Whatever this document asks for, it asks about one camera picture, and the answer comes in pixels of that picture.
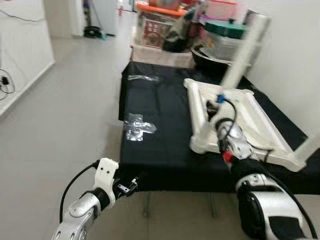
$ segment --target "electrical wire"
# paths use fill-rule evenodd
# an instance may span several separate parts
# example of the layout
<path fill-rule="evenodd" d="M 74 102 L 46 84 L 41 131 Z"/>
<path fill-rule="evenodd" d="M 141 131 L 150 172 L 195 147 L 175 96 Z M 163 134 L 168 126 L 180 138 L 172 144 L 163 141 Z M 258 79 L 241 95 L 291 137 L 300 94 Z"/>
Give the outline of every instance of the electrical wire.
<path fill-rule="evenodd" d="M 274 180 L 291 198 L 292 200 L 295 202 L 295 204 L 298 206 L 299 210 L 301 211 L 302 215 L 304 216 L 308 226 L 309 226 L 309 229 L 310 229 L 310 232 L 311 232 L 311 235 L 312 235 L 312 238 L 313 239 L 318 239 L 318 235 L 317 235 L 317 232 L 316 232 L 316 229 L 309 217 L 309 215 L 307 214 L 306 210 L 304 209 L 304 207 L 301 205 L 301 203 L 298 201 L 298 199 L 295 197 L 295 195 L 287 188 L 286 185 L 284 185 L 278 178 L 276 178 L 274 175 L 272 175 L 271 173 L 269 173 L 268 171 L 265 171 L 264 173 L 267 177 L 271 178 L 272 180 Z"/>
<path fill-rule="evenodd" d="M 3 51 L 6 52 L 6 56 L 8 56 L 8 57 L 11 59 L 11 61 L 12 61 L 12 62 L 14 63 L 14 65 L 15 65 L 15 67 L 19 70 L 19 72 L 21 73 L 21 75 L 22 75 L 23 78 L 24 78 L 22 87 L 21 87 L 20 89 L 17 89 L 17 87 L 15 87 L 15 91 L 16 91 L 17 93 L 19 93 L 19 92 L 22 91 L 22 89 L 23 89 L 24 86 L 26 85 L 26 82 L 28 81 L 28 77 L 27 77 L 26 73 L 21 69 L 21 67 L 19 67 L 17 61 L 11 56 L 10 52 L 9 52 L 8 50 L 6 50 L 6 49 L 3 49 Z"/>
<path fill-rule="evenodd" d="M 0 68 L 0 71 L 6 73 L 6 74 L 9 76 L 9 82 L 10 82 L 10 84 L 11 84 L 11 86 L 12 86 L 12 91 L 8 91 L 7 85 L 4 85 L 4 83 L 3 83 L 1 80 L 0 80 L 0 82 L 2 83 L 2 85 L 0 85 L 0 90 L 1 90 L 2 92 L 4 92 L 5 94 L 12 94 L 12 93 L 14 93 L 14 92 L 16 91 L 16 86 L 15 86 L 15 83 L 14 83 L 14 81 L 13 81 L 13 79 L 12 79 L 11 74 L 10 74 L 8 71 L 6 71 L 6 70 L 4 70 L 4 69 L 2 69 L 2 68 Z"/>
<path fill-rule="evenodd" d="M 234 103 L 232 101 L 230 101 L 229 99 L 227 98 L 224 98 L 224 101 L 227 102 L 228 104 L 230 104 L 232 107 L 233 107 L 233 110 L 234 110 L 234 117 L 233 117 L 233 120 L 232 120 L 232 124 L 231 124 L 231 127 L 229 128 L 228 132 L 226 133 L 226 135 L 224 136 L 224 139 L 226 139 L 226 137 L 229 136 L 230 132 L 231 132 L 231 129 L 234 127 L 235 125 L 235 122 L 236 122 L 236 119 L 237 119 L 237 116 L 238 116 L 238 112 L 237 112 L 237 109 L 236 109 L 236 106 L 234 105 Z"/>
<path fill-rule="evenodd" d="M 45 20 L 46 18 L 40 18 L 40 19 L 36 19 L 36 20 L 33 20 L 33 19 L 25 19 L 23 17 L 20 17 L 20 16 L 15 16 L 15 15 L 11 15 L 9 13 L 7 13 L 6 11 L 0 9 L 0 13 L 3 13 L 4 15 L 6 15 L 7 17 L 10 17 L 10 18 L 15 18 L 15 19 L 20 19 L 20 20 L 23 20 L 25 22 L 33 22 L 33 23 L 37 23 L 37 22 L 41 22 L 43 20 Z"/>
<path fill-rule="evenodd" d="M 89 170 L 90 168 L 97 168 L 99 165 L 99 160 L 97 160 L 96 162 L 90 164 L 89 166 L 85 167 L 82 171 L 80 171 L 77 175 L 75 175 L 75 177 L 69 182 L 69 184 L 66 186 L 62 196 L 61 196 L 61 201 L 60 201 L 60 210 L 59 210 L 59 222 L 62 223 L 63 221 L 63 211 L 64 211 L 64 203 L 65 203 L 65 198 L 67 195 L 67 192 L 69 190 L 69 188 L 71 187 L 71 185 L 77 180 L 78 177 L 80 177 L 83 173 L 85 173 L 87 170 Z"/>
<path fill-rule="evenodd" d="M 251 144 L 251 143 L 248 142 L 248 141 L 247 141 L 247 143 L 250 144 L 251 147 L 253 147 L 254 149 L 258 149 L 258 150 L 261 150 L 261 151 L 266 151 L 267 153 L 266 153 L 266 155 L 264 156 L 263 162 L 264 162 L 264 163 L 267 163 L 269 154 L 272 153 L 272 152 L 274 151 L 274 149 L 257 147 L 257 146 Z"/>
<path fill-rule="evenodd" d="M 3 92 L 3 93 L 4 93 L 4 96 L 3 96 L 3 97 L 0 97 L 0 101 L 3 100 L 3 99 L 5 99 L 5 98 L 8 96 L 7 93 L 5 93 L 5 92 Z"/>

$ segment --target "white wall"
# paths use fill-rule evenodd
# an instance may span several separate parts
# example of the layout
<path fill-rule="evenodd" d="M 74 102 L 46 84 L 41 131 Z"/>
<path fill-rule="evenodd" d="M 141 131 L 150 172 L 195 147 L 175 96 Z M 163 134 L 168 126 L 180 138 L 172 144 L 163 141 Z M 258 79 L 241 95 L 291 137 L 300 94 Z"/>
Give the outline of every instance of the white wall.
<path fill-rule="evenodd" d="M 43 0 L 43 3 L 51 37 L 83 36 L 83 0 Z"/>
<path fill-rule="evenodd" d="M 71 38 L 72 26 L 68 0 L 43 0 L 50 36 Z"/>
<path fill-rule="evenodd" d="M 240 6 L 240 15 L 249 7 L 272 17 L 248 79 L 307 135 L 319 131 L 320 1 L 240 0 Z"/>
<path fill-rule="evenodd" d="M 0 9 L 25 19 L 44 17 L 42 0 L 0 1 Z M 16 92 L 0 100 L 0 115 L 53 63 L 47 22 L 25 22 L 0 13 L 1 68 L 13 78 Z"/>
<path fill-rule="evenodd" d="M 71 31 L 73 36 L 83 36 L 86 26 L 83 0 L 69 0 Z"/>

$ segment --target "black cloth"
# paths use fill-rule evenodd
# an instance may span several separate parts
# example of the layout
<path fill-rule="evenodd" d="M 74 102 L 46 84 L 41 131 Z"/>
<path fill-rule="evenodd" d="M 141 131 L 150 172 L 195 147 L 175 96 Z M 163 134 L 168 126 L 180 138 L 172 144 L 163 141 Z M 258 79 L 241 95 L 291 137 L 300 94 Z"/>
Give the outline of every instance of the black cloth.
<path fill-rule="evenodd" d="M 185 78 L 219 84 L 225 69 L 204 72 L 130 62 L 122 73 L 119 120 L 129 113 L 142 114 L 143 121 L 153 123 L 154 134 L 145 133 L 143 141 L 129 141 L 122 136 L 119 176 L 130 179 L 144 173 L 140 191 L 224 192 L 235 190 L 235 183 L 218 153 L 194 153 L 189 148 L 192 123 Z M 158 81 L 128 80 L 129 75 L 158 77 Z M 240 89 L 254 92 L 256 100 L 295 150 L 306 135 L 295 126 L 269 99 L 243 78 Z M 267 164 L 266 168 L 282 180 L 294 193 L 320 194 L 320 151 L 300 172 Z"/>

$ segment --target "white refrigerator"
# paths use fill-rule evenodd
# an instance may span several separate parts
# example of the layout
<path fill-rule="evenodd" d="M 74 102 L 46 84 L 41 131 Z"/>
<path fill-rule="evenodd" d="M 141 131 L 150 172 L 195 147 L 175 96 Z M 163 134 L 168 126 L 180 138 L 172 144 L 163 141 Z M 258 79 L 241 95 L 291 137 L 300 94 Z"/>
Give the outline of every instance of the white refrigerator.
<path fill-rule="evenodd" d="M 119 0 L 119 4 L 125 11 L 132 12 L 134 9 L 134 0 Z"/>
<path fill-rule="evenodd" d="M 102 27 L 106 34 L 116 36 L 119 27 L 119 0 L 89 0 L 89 5 L 91 25 Z"/>

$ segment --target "silver robotic arm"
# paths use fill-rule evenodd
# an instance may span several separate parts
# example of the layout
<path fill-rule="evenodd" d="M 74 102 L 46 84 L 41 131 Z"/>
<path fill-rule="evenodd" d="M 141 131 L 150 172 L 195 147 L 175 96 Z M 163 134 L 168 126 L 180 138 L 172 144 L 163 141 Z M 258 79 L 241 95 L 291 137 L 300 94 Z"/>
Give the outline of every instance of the silver robotic arm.
<path fill-rule="evenodd" d="M 86 240 L 87 232 L 105 208 L 112 208 L 120 196 L 130 196 L 137 189 L 137 177 L 129 187 L 115 183 L 119 164 L 109 158 L 99 160 L 93 190 L 85 192 L 73 202 L 63 215 L 52 240 Z"/>
<path fill-rule="evenodd" d="M 220 152 L 236 182 L 243 231 L 259 240 L 306 239 L 302 231 L 306 218 L 316 239 L 316 231 L 294 195 L 259 161 L 251 159 L 255 158 L 253 147 L 234 120 L 222 119 L 215 127 Z"/>

